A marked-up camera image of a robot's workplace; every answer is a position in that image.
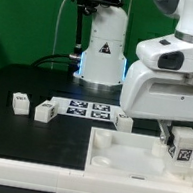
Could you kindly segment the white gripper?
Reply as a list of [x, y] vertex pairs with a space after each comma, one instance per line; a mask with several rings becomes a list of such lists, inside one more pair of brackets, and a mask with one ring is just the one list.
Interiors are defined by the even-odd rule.
[[181, 74], [153, 71], [141, 61], [128, 69], [120, 106], [127, 116], [157, 120], [160, 141], [169, 141], [170, 121], [193, 122], [193, 86], [184, 84]]

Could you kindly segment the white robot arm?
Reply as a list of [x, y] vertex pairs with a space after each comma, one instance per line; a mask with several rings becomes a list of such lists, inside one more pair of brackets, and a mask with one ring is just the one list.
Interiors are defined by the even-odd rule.
[[130, 117], [193, 122], [193, 0], [154, 0], [175, 32], [137, 44], [120, 106]]

